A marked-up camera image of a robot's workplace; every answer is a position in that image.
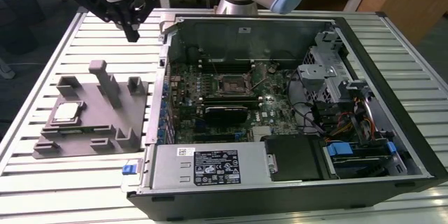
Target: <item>label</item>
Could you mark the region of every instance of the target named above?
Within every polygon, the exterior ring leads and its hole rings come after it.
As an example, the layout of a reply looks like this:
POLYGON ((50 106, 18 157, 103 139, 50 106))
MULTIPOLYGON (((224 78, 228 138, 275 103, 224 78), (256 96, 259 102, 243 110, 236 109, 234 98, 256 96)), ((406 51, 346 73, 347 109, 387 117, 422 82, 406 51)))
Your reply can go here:
POLYGON ((194 156, 196 148, 178 148, 178 156, 194 156))
POLYGON ((215 186, 242 183, 238 151, 195 152, 195 185, 215 186))
POLYGON ((251 33, 251 27, 240 27, 238 30, 239 30, 238 31, 239 34, 250 34, 251 33))

